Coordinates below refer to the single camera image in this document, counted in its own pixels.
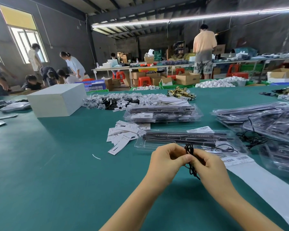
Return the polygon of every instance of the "woman in light blue shirt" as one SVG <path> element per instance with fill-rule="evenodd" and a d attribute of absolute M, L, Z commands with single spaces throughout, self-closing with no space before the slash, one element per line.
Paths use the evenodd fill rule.
<path fill-rule="evenodd" d="M 67 66 L 71 68 L 77 78 L 81 80 L 85 78 L 85 68 L 81 65 L 77 58 L 66 52 L 61 52 L 60 57 L 66 61 Z"/>

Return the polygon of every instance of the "yellow window panel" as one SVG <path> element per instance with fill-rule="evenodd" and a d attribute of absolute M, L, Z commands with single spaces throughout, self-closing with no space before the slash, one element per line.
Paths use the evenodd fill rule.
<path fill-rule="evenodd" d="M 31 14 L 0 5 L 6 24 L 19 28 L 36 30 L 36 26 Z"/>

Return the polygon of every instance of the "man in orange shirt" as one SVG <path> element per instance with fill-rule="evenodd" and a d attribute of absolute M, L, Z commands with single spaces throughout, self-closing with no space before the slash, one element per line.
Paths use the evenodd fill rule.
<path fill-rule="evenodd" d="M 209 79 L 212 74 L 212 51 L 217 46 L 215 33 L 208 29 L 208 25 L 202 24 L 200 33 L 194 39 L 194 73 L 202 74 L 203 70 L 204 79 Z"/>

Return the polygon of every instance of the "window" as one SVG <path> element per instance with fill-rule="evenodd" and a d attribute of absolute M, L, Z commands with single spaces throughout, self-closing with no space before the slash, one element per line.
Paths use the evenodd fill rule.
<path fill-rule="evenodd" d="M 22 56 L 23 62 L 26 64 L 30 63 L 28 51 L 33 43 L 37 43 L 41 47 L 41 50 L 38 52 L 41 62 L 48 62 L 45 49 L 32 15 L 3 5 L 0 5 L 0 10 L 10 29 L 18 51 Z"/>

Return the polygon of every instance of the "stack of plastic trays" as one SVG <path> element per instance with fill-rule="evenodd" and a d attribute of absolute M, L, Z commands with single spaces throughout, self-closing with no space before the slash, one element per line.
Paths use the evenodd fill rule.
<path fill-rule="evenodd" d="M 249 150 L 232 131 L 197 131 L 163 129 L 148 130 L 137 139 L 135 147 L 154 151 L 157 147 L 177 143 L 185 146 L 193 144 L 194 148 L 202 149 L 217 155 L 238 156 L 249 154 Z"/>
<path fill-rule="evenodd" d="M 289 143 L 268 141 L 259 151 L 266 168 L 275 170 L 281 176 L 289 176 Z"/>
<path fill-rule="evenodd" d="M 235 132 L 242 131 L 243 124 L 250 118 L 266 114 L 275 114 L 289 110 L 287 102 L 273 102 L 260 105 L 252 105 L 236 109 L 213 110 L 211 114 L 216 116 L 216 120 L 232 129 Z"/>
<path fill-rule="evenodd" d="M 128 107 L 124 119 L 132 123 L 195 122 L 203 116 L 195 105 L 133 105 Z"/>
<path fill-rule="evenodd" d="M 250 118 L 243 127 L 269 138 L 289 142 L 289 110 Z"/>

